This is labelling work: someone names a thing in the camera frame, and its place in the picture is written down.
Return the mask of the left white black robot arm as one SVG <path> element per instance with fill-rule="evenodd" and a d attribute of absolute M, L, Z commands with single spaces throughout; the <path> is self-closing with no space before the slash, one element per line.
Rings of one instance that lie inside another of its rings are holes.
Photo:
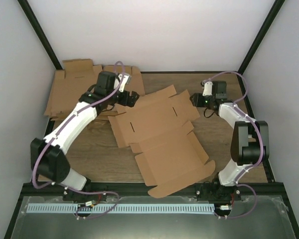
<path fill-rule="evenodd" d="M 125 89 L 131 76 L 128 73 L 99 73 L 97 82 L 81 95 L 73 111 L 50 134 L 43 139 L 35 138 L 30 144 L 32 183 L 36 189 L 43 188 L 36 181 L 37 175 L 74 190 L 80 201 L 87 201 L 92 189 L 87 177 L 71 168 L 66 154 L 82 130 L 109 105 L 133 107 L 140 97 L 137 92 Z"/>

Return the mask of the brown cardboard box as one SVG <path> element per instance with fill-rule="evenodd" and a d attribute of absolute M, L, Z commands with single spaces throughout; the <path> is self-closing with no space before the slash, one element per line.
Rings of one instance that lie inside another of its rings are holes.
<path fill-rule="evenodd" d="M 174 85 L 140 97 L 135 106 L 116 105 L 109 116 L 119 148 L 130 147 L 148 194 L 164 198 L 208 178 L 215 171 L 194 133 L 200 117 L 187 90 L 177 94 Z"/>

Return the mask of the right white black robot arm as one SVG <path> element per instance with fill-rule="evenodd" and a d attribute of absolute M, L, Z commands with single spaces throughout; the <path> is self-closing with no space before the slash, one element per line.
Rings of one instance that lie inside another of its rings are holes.
<path fill-rule="evenodd" d="M 250 117 L 236 102 L 227 98 L 225 81 L 205 80 L 201 86 L 203 92 L 190 97 L 192 104 L 212 110 L 233 128 L 231 159 L 218 173 L 219 183 L 211 188 L 213 198 L 222 201 L 229 195 L 228 187 L 237 185 L 250 169 L 269 158 L 269 126 L 263 120 Z"/>

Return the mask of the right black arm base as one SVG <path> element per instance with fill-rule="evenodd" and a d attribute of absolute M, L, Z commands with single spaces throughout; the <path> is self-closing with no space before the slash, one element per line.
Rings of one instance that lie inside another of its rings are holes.
<path fill-rule="evenodd" d="M 234 200 L 241 200 L 241 196 L 236 193 L 236 186 L 222 186 L 219 181 L 205 181 L 195 185 L 196 196 L 199 200 L 210 203 L 231 203 Z"/>

